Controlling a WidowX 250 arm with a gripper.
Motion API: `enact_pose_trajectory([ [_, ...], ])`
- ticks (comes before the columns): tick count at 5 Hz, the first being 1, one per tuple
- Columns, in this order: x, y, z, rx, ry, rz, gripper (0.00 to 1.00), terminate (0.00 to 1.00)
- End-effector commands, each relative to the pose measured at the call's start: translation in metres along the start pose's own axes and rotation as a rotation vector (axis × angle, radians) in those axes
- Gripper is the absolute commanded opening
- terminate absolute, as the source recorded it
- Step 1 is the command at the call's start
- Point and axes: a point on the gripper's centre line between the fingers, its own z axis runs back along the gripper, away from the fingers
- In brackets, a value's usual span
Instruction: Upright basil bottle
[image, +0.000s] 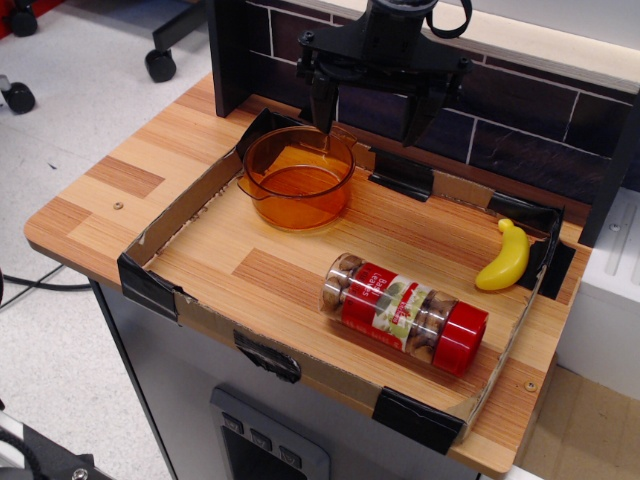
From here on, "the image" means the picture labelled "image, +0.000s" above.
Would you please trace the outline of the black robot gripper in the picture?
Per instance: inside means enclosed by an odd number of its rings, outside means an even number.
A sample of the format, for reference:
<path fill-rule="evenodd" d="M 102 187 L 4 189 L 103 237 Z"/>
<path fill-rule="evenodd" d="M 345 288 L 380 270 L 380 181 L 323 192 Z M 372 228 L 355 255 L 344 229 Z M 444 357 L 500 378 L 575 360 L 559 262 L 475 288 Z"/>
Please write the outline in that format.
<path fill-rule="evenodd" d="M 435 26 L 435 1 L 369 1 L 365 12 L 339 27 L 306 30 L 298 37 L 297 75 L 310 87 L 314 126 L 332 128 L 341 85 L 406 95 L 402 146 L 415 145 L 456 91 L 473 62 L 440 43 L 465 33 L 472 3 L 461 3 L 463 23 Z M 430 91 L 442 85 L 444 91 Z"/>

